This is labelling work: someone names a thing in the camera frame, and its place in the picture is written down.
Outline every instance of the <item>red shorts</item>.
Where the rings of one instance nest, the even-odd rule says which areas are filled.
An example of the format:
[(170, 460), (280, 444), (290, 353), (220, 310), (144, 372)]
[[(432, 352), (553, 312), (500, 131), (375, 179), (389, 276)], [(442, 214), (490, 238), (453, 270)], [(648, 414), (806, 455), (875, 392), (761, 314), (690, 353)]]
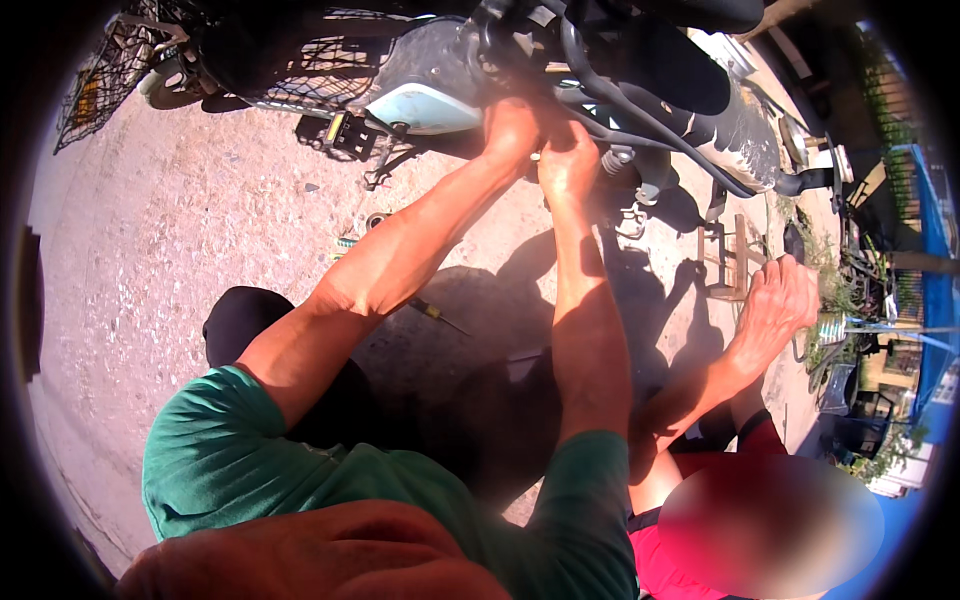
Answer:
[[(766, 409), (757, 411), (750, 417), (737, 436), (737, 452), (755, 452), (759, 454), (786, 454), (786, 448), (780, 441), (773, 418)], [(729, 452), (691, 452), (674, 454), (673, 458), (684, 478), (701, 468), (709, 467), (729, 460)], [(736, 598), (728, 594), (703, 586), (682, 573), (670, 559), (660, 551), (660, 535), (657, 533), (657, 520), (660, 508), (632, 516), (627, 521), (627, 533), (634, 546), (636, 576), (641, 589), (645, 589), (657, 600), (720, 600)]]

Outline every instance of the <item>shock absorber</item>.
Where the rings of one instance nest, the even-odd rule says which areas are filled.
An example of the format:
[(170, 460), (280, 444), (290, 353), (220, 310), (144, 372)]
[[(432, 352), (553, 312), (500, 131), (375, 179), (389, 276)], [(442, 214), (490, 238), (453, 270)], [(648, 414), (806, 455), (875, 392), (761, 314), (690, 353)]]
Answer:
[(603, 156), (600, 156), (600, 165), (607, 177), (616, 177), (623, 168), (633, 162), (634, 149), (630, 146), (611, 144)]

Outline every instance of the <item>man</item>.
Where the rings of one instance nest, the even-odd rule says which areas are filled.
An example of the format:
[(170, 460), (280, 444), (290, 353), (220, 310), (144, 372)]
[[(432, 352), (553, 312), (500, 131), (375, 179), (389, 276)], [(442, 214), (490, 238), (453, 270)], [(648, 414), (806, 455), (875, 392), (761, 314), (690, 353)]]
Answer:
[[(731, 597), (701, 584), (677, 568), (662, 548), (658, 519), (660, 506), (667, 496), (698, 470), (728, 467), (730, 470), (726, 474), (729, 477), (725, 477), (728, 481), (741, 475), (736, 472), (739, 465), (730, 465), (737, 457), (729, 453), (673, 455), (668, 446), (700, 417), (730, 399), (738, 436), (737, 452), (785, 455), (786, 448), (760, 394), (763, 374), (794, 333), (816, 323), (819, 306), (814, 272), (798, 265), (789, 254), (767, 262), (754, 275), (736, 333), (723, 355), (706, 368), (686, 373), (683, 378), (670, 383), (634, 416), (630, 434), (630, 497), (634, 516), (629, 519), (628, 530), (636, 556), (639, 586), (657, 600)], [(747, 473), (746, 477), (750, 485), (757, 484), (756, 473)], [(759, 510), (754, 510), (748, 518), (748, 521), (753, 519), (756, 522), (761, 536), (774, 530), (760, 523), (759, 518), (754, 519), (762, 513), (764, 498), (760, 496), (767, 492), (773, 494), (776, 490), (761, 488), (756, 494)], [(726, 536), (728, 545), (725, 551), (711, 555), (718, 563), (736, 554), (729, 530)], [(747, 543), (740, 556), (734, 556), (730, 564), (747, 560), (744, 555), (755, 547), (755, 543)]]
[[(364, 236), (306, 302), (288, 310), (254, 294), (257, 313), (229, 308), (249, 292), (225, 299), (207, 323), (208, 343), (213, 328), (220, 340), (208, 350), (222, 359), (240, 351), (242, 330), (265, 328), (232, 365), (188, 383), (157, 416), (144, 453), (143, 501), (166, 541), (138, 557), (119, 584), (122, 595), (636, 597), (624, 511), (629, 359), (590, 231), (598, 154), (579, 124), (552, 122), (557, 129), (542, 132), (525, 102), (495, 104), (486, 112), (483, 154)], [(335, 382), (350, 352), (430, 280), (526, 172), (542, 136), (539, 177), (558, 256), (552, 337), (563, 416), (527, 527), (486, 516), (437, 463), (364, 444), (363, 432), (351, 434), (350, 451), (287, 439), (318, 398), (337, 414), (324, 393), (345, 387)], [(282, 316), (270, 324), (272, 310)]]

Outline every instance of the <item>dirt ground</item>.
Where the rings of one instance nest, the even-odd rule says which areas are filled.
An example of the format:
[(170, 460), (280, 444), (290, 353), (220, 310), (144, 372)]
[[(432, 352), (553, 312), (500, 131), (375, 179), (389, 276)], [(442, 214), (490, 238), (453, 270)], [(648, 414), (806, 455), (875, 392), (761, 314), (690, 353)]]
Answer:
[[(768, 69), (752, 79), (800, 116)], [(427, 154), (368, 193), (359, 180), (369, 167), (299, 145), (298, 119), (161, 112), (134, 94), (101, 132), (41, 157), (31, 213), (46, 285), (42, 373), (30, 387), (38, 440), (68, 516), (114, 573), (155, 543), (140, 502), (144, 441), (164, 402), (205, 372), (201, 327), (216, 299), (253, 285), (303, 301), (342, 251), (337, 237), (356, 237), (366, 215), (399, 210), (463, 162)], [(47, 141), (52, 149), (52, 134)], [(638, 250), (620, 252), (612, 231), (599, 230), (639, 394), (678, 361), (719, 353), (735, 325), (733, 304), (675, 282), (696, 256), (710, 179), (685, 156), (674, 155), (673, 167), (680, 187), (662, 195)], [(375, 389), (434, 401), (475, 368), (548, 344), (556, 264), (541, 200), (534, 184), (515, 184), (423, 291), (471, 337), (404, 308), (356, 350)], [(722, 221), (732, 230), (744, 213), (752, 235), (769, 232), (780, 254), (783, 217), (775, 195), (766, 201), (731, 198)], [(800, 204), (835, 238), (825, 192)], [(796, 451), (816, 411), (789, 347), (764, 396)], [(535, 496), (521, 497), (510, 519), (523, 522)]]

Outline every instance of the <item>motorcycle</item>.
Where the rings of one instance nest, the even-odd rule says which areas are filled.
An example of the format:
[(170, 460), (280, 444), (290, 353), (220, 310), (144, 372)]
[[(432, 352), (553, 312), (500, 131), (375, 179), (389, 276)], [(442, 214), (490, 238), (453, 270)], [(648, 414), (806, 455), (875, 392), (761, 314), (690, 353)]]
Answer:
[(829, 142), (831, 166), (804, 169), (804, 131), (781, 110), (796, 151), (796, 172), (783, 171), (776, 104), (744, 79), (749, 60), (702, 47), (732, 46), (723, 33), (762, 15), (762, 0), (133, 0), (78, 72), (55, 153), (136, 87), (157, 109), (300, 114), (300, 142), (340, 159), (366, 162), (385, 138), (364, 174), (373, 190), (407, 157), (475, 154), (481, 108), (523, 81), (585, 126), (605, 184), (633, 191), (637, 212), (676, 184), (671, 152), (713, 177), (721, 206), (728, 192), (814, 187), (832, 187), (837, 206), (852, 180), (843, 148)]

